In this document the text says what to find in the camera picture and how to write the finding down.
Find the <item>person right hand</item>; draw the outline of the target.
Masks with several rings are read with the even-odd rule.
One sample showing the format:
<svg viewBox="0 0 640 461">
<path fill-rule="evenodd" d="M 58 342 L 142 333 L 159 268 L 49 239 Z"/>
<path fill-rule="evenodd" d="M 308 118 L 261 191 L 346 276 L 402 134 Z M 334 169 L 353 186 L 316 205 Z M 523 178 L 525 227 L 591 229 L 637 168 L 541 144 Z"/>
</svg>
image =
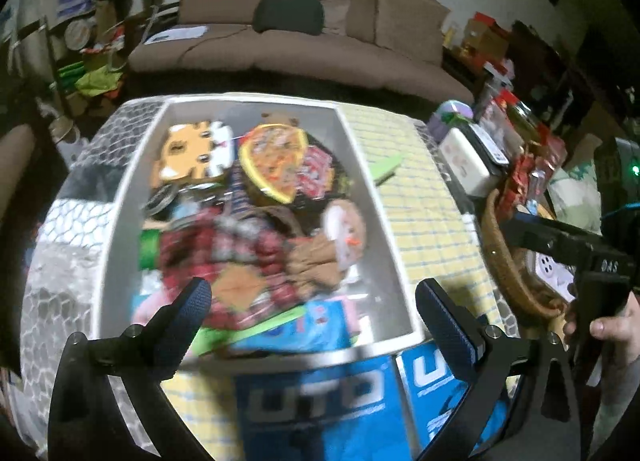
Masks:
<svg viewBox="0 0 640 461">
<path fill-rule="evenodd" d="M 616 316 L 593 320 L 589 330 L 604 343 L 601 402 L 592 437 L 596 449 L 611 435 L 639 388 L 639 297 L 631 292 Z"/>
</svg>

